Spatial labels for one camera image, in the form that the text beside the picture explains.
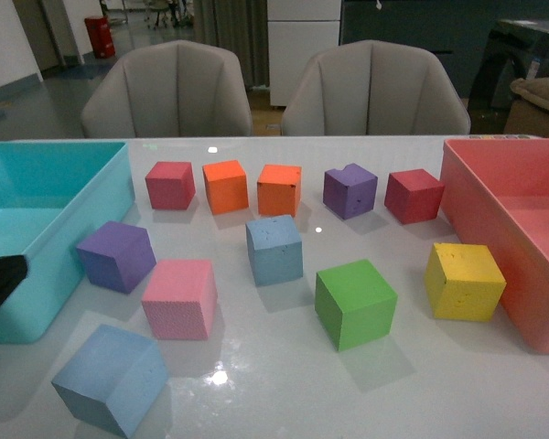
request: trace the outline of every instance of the office chair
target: office chair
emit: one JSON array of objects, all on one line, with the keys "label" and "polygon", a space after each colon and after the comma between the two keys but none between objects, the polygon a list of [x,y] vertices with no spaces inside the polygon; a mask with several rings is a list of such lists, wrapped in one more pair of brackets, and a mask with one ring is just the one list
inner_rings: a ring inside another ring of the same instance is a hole
[{"label": "office chair", "polygon": [[88,138],[252,135],[240,61],[186,40],[127,53],[81,112]]},{"label": "office chair", "polygon": [[468,134],[469,116],[432,53],[382,41],[324,50],[306,65],[282,135]]}]

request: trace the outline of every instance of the pink plastic bin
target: pink plastic bin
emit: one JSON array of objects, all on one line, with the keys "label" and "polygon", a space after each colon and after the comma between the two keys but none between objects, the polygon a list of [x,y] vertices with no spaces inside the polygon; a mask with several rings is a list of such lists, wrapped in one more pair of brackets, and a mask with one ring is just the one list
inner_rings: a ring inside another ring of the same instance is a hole
[{"label": "pink plastic bin", "polygon": [[486,244],[508,284],[501,303],[549,353],[549,139],[449,139],[441,208],[464,243]]}]

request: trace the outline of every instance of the orange cube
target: orange cube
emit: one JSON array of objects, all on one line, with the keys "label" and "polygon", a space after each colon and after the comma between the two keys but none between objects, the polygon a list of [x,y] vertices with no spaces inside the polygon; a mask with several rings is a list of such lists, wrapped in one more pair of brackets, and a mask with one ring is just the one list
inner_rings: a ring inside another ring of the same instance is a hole
[{"label": "orange cube", "polygon": [[203,166],[203,181],[213,215],[248,208],[246,173],[238,160]]},{"label": "orange cube", "polygon": [[265,165],[257,186],[260,215],[296,215],[301,201],[301,166]]}]

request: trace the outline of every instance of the plastic bin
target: plastic bin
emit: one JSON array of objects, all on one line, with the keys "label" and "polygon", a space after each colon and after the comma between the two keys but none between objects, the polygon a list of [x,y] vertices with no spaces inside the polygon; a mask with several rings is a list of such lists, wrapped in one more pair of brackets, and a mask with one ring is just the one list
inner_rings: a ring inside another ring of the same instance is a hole
[{"label": "plastic bin", "polygon": [[27,279],[0,306],[0,343],[31,343],[83,276],[75,245],[133,205],[125,143],[0,143],[0,256]]},{"label": "plastic bin", "polygon": [[549,353],[549,139],[447,140],[441,181],[459,239],[488,245],[507,280],[502,306]]}]

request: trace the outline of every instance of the green cube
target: green cube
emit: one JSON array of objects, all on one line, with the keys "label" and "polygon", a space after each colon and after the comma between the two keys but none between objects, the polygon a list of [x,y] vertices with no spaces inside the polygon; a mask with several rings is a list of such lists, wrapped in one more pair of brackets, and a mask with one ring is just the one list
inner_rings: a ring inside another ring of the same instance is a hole
[{"label": "green cube", "polygon": [[338,351],[391,332],[397,295],[370,261],[317,273],[315,311]]}]

